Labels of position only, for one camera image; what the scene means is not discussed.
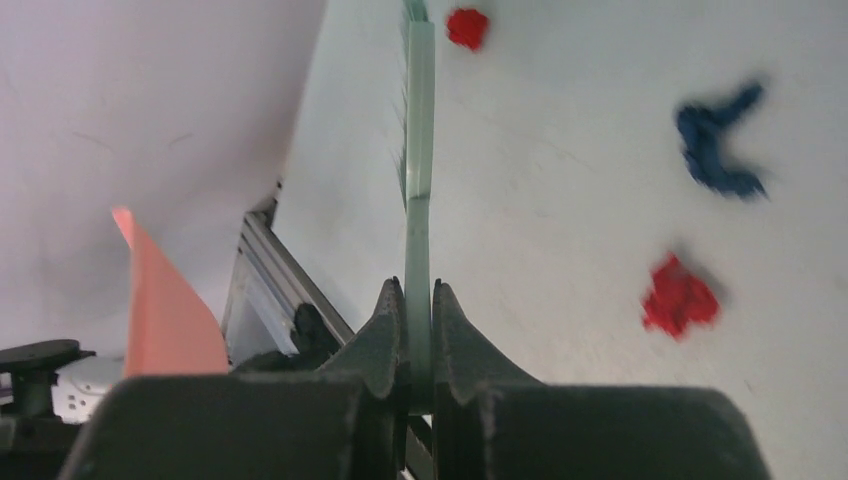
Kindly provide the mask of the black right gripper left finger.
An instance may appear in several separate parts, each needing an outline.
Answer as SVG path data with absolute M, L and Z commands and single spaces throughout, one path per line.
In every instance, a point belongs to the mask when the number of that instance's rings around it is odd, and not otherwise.
M 147 376 L 82 428 L 63 479 L 394 479 L 408 411 L 403 292 L 314 371 Z

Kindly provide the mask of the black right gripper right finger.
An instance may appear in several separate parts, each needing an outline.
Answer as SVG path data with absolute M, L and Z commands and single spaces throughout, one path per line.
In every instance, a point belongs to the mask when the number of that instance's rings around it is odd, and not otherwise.
M 766 479 L 741 411 L 708 388 L 549 385 L 433 293 L 440 479 Z

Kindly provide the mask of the pink plastic dustpan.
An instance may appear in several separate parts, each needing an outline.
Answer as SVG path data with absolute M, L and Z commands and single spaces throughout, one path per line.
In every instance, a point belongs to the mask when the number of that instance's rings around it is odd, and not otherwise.
M 211 310 L 129 209 L 112 215 L 131 256 L 124 376 L 226 374 L 226 344 Z

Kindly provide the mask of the mint green hand brush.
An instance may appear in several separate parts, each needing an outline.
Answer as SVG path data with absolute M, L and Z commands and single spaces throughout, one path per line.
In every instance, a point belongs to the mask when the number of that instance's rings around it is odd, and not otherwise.
M 435 108 L 435 26 L 424 1 L 405 1 L 405 141 L 398 164 L 406 214 L 404 295 L 414 408 L 429 408 L 433 360 L 429 207 Z

